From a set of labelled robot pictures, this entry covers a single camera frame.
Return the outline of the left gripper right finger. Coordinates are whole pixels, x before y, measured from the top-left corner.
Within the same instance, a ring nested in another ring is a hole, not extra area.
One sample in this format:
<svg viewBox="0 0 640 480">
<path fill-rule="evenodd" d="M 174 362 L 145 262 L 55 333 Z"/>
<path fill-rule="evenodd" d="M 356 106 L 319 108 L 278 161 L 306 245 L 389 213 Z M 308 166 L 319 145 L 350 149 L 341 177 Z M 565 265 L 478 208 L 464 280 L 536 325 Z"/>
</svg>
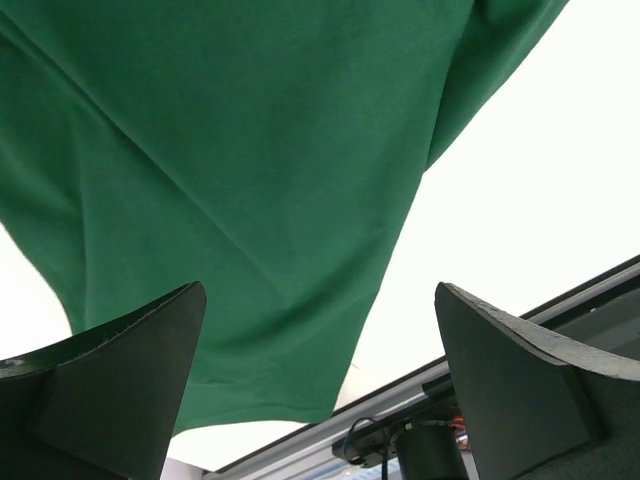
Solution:
<svg viewBox="0 0 640 480">
<path fill-rule="evenodd" d="M 451 283 L 435 310 L 482 479 L 636 479 L 639 363 Z"/>
</svg>

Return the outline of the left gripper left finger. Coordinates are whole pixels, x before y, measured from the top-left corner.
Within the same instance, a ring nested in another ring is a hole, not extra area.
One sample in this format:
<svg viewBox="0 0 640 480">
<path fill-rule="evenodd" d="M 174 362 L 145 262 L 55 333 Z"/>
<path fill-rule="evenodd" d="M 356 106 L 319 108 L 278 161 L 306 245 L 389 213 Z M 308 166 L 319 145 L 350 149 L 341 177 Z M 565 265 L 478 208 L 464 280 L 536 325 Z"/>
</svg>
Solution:
<svg viewBox="0 0 640 480">
<path fill-rule="evenodd" d="M 206 305 L 189 283 L 2 360 L 2 478 L 160 478 Z"/>
</svg>

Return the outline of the green t shirt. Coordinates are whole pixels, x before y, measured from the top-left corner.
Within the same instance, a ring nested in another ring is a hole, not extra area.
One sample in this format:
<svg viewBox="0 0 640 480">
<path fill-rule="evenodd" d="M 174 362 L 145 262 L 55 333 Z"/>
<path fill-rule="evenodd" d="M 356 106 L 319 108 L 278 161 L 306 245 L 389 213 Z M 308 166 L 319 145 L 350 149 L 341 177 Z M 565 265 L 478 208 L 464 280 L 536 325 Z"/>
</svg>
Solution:
<svg viewBox="0 0 640 480">
<path fill-rule="evenodd" d="M 5 1 L 1 221 L 74 332 L 199 281 L 176 431 L 328 418 L 423 173 L 561 1 Z"/>
</svg>

